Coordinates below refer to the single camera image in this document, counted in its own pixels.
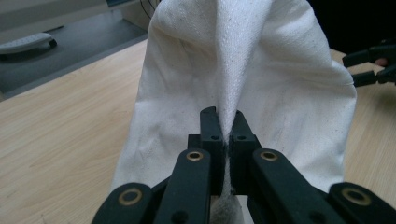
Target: white towel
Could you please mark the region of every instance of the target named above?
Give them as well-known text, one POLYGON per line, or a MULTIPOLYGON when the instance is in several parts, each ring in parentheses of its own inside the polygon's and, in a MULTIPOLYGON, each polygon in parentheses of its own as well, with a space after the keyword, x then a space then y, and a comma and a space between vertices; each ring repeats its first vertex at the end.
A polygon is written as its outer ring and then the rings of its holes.
MULTIPOLYGON (((263 147, 284 153, 313 186, 328 191, 343 178, 355 102, 352 78, 332 60, 304 0, 163 0, 148 30, 112 189, 128 182, 152 187, 168 177, 188 134, 199 133, 199 112, 215 105, 224 136, 240 110, 263 147)), ((235 209, 215 211, 212 223, 235 209)), ((228 217, 222 222, 242 222, 228 217)), ((246 211, 244 219, 251 222, 246 211)))

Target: gray floor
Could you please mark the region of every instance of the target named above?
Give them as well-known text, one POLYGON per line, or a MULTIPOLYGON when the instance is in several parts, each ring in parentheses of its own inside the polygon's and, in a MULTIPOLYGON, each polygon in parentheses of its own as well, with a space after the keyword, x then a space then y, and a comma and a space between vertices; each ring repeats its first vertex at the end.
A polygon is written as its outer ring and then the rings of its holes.
POLYGON ((48 31, 58 42, 0 62, 0 92, 6 98, 28 91, 147 38, 147 32, 113 10, 48 31))

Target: black clamp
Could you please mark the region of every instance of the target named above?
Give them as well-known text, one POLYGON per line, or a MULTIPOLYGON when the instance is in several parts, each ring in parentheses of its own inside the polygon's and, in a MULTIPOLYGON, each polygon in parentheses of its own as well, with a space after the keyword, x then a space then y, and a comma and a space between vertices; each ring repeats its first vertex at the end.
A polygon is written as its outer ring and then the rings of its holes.
POLYGON ((379 45, 366 50, 348 54, 343 58, 345 67, 350 67, 360 63, 374 63, 378 59, 386 59, 388 66, 377 74, 368 71, 352 75, 354 86, 366 86, 393 82, 396 84, 396 38, 383 40, 379 45))
POLYGON ((224 146, 215 107, 201 111, 201 134, 190 134, 172 175, 150 188, 115 189, 93 224, 209 223, 211 195, 220 195, 226 151, 233 195, 247 195, 255 223, 394 223, 396 211, 370 190, 351 183, 329 194, 312 187, 280 152, 262 148, 237 112, 224 146))

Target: wooden table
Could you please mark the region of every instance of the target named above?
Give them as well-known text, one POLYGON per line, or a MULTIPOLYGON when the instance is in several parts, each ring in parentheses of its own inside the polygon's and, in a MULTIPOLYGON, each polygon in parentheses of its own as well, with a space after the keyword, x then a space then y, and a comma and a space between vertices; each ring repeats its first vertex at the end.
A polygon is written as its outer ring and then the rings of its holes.
MULTIPOLYGON (((145 50, 146 41, 0 103, 0 223, 92 221, 128 133, 145 50)), ((358 93, 346 180, 396 206, 396 89, 358 93)))

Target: cloth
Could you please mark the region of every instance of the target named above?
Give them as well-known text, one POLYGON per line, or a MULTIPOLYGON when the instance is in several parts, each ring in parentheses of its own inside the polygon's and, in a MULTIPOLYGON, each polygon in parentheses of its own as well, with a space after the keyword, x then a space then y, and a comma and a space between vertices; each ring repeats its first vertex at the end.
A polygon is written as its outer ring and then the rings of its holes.
MULTIPOLYGON (((128 182, 153 187, 168 177, 188 134, 199 133, 199 112, 215 105, 224 139, 238 109, 263 147, 284 153, 328 191, 343 178, 355 102, 352 78, 332 60, 307 2, 164 0, 149 26, 112 189, 128 182)), ((211 222, 242 223, 240 208, 234 196, 221 196, 211 222)))

